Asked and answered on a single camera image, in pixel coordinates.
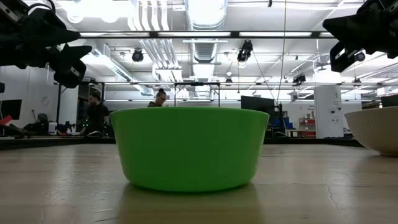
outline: bowl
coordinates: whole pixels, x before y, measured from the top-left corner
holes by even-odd
[[[174,192],[228,189],[250,182],[266,113],[232,108],[140,108],[111,113],[126,178]]]
[[[353,136],[368,149],[383,156],[398,156],[398,106],[345,114]]]

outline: ductwork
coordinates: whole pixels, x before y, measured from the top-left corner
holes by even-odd
[[[185,0],[187,26],[190,30],[222,30],[227,0]],[[199,63],[210,63],[217,53],[217,44],[192,44],[193,58]]]

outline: ceiling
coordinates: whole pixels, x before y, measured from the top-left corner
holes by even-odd
[[[272,7],[267,7],[268,1],[229,0],[223,29],[239,31],[319,31],[324,30],[322,27],[324,19],[355,14],[362,3],[363,0],[287,0],[286,2],[284,0],[273,0]],[[93,5],[93,8],[85,9],[86,16],[76,24],[68,20],[68,13],[73,13],[74,8],[71,7],[73,4],[73,1],[56,1],[57,15],[69,29],[80,32],[130,30],[127,24],[127,17],[130,15],[130,0],[111,1],[106,7],[98,6],[101,4]],[[169,0],[167,5],[170,29],[186,30],[184,1]],[[119,18],[116,22],[107,23],[100,18],[104,14],[117,15]],[[179,65],[182,67],[182,77],[188,80],[194,75],[192,73],[192,55],[190,44],[184,44],[182,41],[182,39],[173,39],[172,43]],[[226,72],[232,73],[234,82],[262,82],[263,76],[268,82],[279,82],[281,76],[282,82],[285,80],[291,82],[292,77],[298,73],[304,73],[307,81],[309,81],[314,73],[313,62],[304,62],[317,59],[317,55],[326,55],[326,57],[317,59],[326,63],[328,60],[327,54],[337,43],[335,39],[254,38],[251,39],[254,47],[251,58],[244,68],[238,68],[236,53],[242,46],[244,39],[228,39],[227,41],[227,43],[219,44],[214,61],[217,64],[213,72],[214,80],[221,82],[227,77]],[[110,57],[128,71],[135,80],[155,81],[152,76],[153,62],[145,52],[142,62],[133,62],[131,59],[134,49],[142,47],[139,40],[95,39],[87,42],[79,40],[77,44],[88,42],[94,42],[99,50],[106,44],[111,49]],[[84,62],[88,66],[86,76],[95,77],[99,81],[120,81],[102,61],[86,57]],[[389,60],[385,55],[376,52],[374,55],[367,55],[364,62],[357,62],[347,69],[341,74],[341,77],[343,81],[352,82],[355,76],[373,72],[397,62],[397,60]],[[393,77],[394,75],[395,73],[389,71],[366,81],[379,82],[383,78]]]

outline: red object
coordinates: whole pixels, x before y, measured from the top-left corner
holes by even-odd
[[[10,121],[12,121],[12,117],[10,115],[8,115],[4,119],[0,120],[0,124],[6,125]]]

